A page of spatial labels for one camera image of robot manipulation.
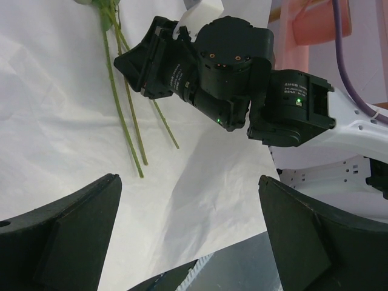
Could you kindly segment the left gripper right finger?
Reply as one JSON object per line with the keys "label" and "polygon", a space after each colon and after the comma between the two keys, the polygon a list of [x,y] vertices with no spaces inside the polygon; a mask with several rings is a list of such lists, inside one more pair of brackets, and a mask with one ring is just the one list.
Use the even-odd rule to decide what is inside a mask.
{"label": "left gripper right finger", "polygon": [[259,199],[284,290],[387,290],[387,224],[264,175]]}

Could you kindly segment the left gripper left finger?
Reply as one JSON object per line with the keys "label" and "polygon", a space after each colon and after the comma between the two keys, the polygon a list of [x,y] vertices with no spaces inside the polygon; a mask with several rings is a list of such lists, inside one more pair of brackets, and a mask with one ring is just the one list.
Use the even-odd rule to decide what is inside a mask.
{"label": "left gripper left finger", "polygon": [[1,290],[97,290],[122,192],[119,175],[1,221]]}

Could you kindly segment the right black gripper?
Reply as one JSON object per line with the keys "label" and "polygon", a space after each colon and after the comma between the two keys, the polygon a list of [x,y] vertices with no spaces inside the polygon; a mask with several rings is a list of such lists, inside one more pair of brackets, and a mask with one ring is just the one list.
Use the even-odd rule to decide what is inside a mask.
{"label": "right black gripper", "polygon": [[149,99],[182,94],[182,44],[173,39],[178,21],[155,16],[142,41],[114,60],[114,66],[137,93]]}

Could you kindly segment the white wrapping paper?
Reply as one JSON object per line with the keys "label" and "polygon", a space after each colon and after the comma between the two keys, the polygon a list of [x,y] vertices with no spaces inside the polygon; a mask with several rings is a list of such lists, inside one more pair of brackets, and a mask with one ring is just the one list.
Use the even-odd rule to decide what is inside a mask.
{"label": "white wrapping paper", "polygon": [[128,290],[265,231],[267,147],[177,96],[132,94],[139,176],[109,80],[99,16],[74,1],[1,2],[1,219],[117,174],[122,195],[99,290]]}

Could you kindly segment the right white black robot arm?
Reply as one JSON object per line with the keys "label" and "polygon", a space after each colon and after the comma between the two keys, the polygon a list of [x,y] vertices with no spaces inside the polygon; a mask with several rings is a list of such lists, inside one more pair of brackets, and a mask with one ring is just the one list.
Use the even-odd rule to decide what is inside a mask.
{"label": "right white black robot arm", "polygon": [[331,166],[280,170],[282,183],[321,193],[387,196],[387,125],[369,116],[327,80],[273,68],[273,33],[225,16],[195,37],[156,16],[142,41],[114,65],[130,87],[151,100],[178,95],[225,130],[246,128],[269,147],[329,146],[355,153]]}

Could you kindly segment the pink tiered shelf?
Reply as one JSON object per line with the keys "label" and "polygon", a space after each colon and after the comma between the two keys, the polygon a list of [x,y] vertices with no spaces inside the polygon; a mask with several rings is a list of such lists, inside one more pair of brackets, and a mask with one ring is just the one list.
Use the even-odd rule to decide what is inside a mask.
{"label": "pink tiered shelf", "polygon": [[283,1],[270,11],[269,22],[285,14],[291,21],[291,31],[297,45],[315,45],[336,38],[333,1]]}

